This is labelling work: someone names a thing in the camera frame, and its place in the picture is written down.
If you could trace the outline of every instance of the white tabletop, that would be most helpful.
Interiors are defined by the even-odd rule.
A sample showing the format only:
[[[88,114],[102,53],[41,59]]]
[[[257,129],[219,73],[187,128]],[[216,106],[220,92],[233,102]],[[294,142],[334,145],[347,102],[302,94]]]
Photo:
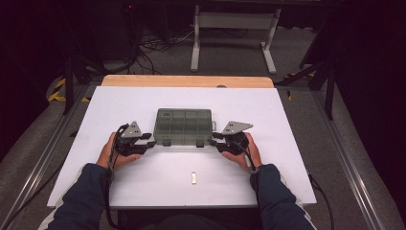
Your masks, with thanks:
[[[97,161],[112,131],[136,121],[153,132],[158,108],[208,108],[217,131],[229,121],[253,124],[263,164],[275,164],[292,193],[316,203],[305,166],[274,88],[166,88],[99,86],[59,174],[48,206],[75,181],[86,163]],[[192,184],[192,173],[197,183]],[[252,207],[255,193],[249,174],[214,147],[155,146],[115,173],[113,208]]]

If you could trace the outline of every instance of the jacket sleeve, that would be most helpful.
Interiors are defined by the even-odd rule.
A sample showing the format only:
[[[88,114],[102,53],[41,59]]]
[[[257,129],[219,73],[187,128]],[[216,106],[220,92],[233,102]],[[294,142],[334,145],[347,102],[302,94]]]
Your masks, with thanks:
[[[77,181],[56,203],[56,209],[38,229],[99,229],[106,169],[86,164]]]
[[[286,187],[275,165],[262,165],[252,174],[264,230],[316,229],[302,203]]]

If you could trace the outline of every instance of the clear plastic box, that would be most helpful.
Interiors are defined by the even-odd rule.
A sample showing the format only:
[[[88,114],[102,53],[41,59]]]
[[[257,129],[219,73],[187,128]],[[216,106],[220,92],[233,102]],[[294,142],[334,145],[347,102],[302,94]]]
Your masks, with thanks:
[[[208,146],[213,135],[210,109],[160,108],[153,136],[163,146]]]

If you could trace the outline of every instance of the wooden edge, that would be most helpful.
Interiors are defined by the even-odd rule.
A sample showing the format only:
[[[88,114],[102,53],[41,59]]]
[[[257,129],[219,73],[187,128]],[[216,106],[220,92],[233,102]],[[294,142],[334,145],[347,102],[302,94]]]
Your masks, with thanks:
[[[274,88],[267,77],[107,75],[101,86]]]

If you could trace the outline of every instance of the metal rail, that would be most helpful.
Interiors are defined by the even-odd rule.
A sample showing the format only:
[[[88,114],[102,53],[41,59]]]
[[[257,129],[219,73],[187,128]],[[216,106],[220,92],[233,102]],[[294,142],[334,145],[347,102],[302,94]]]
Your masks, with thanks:
[[[365,221],[367,222],[370,229],[373,230],[384,230],[385,226],[383,225],[381,219],[379,218],[375,207],[373,206],[370,195],[368,194],[367,188],[364,185],[358,170],[356,169],[352,159],[350,158],[348,151],[343,145],[340,133],[337,130],[336,125],[332,122],[325,110],[325,101],[323,99],[322,93],[320,91],[312,91],[313,99],[319,109],[319,112],[323,116],[326,127],[329,134],[334,142],[334,146],[338,152],[338,158],[340,163],[346,173],[347,179],[350,182],[352,191],[354,192],[355,198],[358,201],[358,205],[361,208],[362,214],[364,215]]]
[[[87,85],[81,85],[78,87],[79,90],[76,93],[75,103],[73,104],[71,110],[66,115],[62,116],[59,123],[57,124],[56,130],[54,131],[50,141],[48,142],[47,146],[45,147],[45,150],[42,152],[40,158],[38,159],[38,162],[34,166],[33,171],[28,176],[23,189],[21,190],[20,194],[18,195],[17,199],[15,200],[11,209],[9,210],[9,213],[7,214],[6,218],[3,220],[3,223],[0,226],[0,229],[3,229],[5,227],[5,224],[7,223],[9,218],[35,192],[36,187],[38,186],[39,182],[41,181],[42,176],[44,175],[51,159],[54,156],[55,149],[59,145],[59,141],[62,137],[62,134],[63,134],[65,128],[68,126],[69,122],[71,121],[73,115],[75,114],[75,111],[77,110],[77,108],[80,104],[80,99],[84,97],[84,94],[86,93],[87,88],[88,88]],[[18,220],[21,218],[23,213],[24,212],[21,212],[19,214],[19,216],[17,216],[15,218],[15,220],[10,224],[10,226],[7,229],[14,229],[18,223]]]

